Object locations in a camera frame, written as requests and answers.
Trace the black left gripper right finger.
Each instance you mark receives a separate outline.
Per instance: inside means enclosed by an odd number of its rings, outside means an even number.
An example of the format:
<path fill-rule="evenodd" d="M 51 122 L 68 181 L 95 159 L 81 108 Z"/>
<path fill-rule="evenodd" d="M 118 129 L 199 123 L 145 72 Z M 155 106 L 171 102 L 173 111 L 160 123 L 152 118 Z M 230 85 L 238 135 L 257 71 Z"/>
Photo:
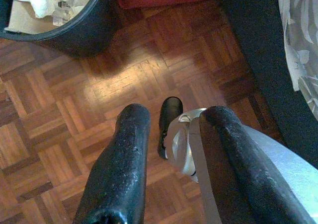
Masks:
<path fill-rule="evenodd" d="M 199 116 L 198 179 L 205 211 L 225 224 L 313 224 L 317 170 L 224 106 Z"/>

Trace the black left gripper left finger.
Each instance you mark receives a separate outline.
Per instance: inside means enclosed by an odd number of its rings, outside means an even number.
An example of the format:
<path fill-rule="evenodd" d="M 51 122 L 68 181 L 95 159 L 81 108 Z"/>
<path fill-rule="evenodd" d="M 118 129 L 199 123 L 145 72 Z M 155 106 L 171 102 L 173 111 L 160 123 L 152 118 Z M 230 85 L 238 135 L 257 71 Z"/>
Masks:
<path fill-rule="evenodd" d="M 109 145 L 89 174 L 75 224 L 142 224 L 145 213 L 148 109 L 133 103 L 116 120 Z"/>

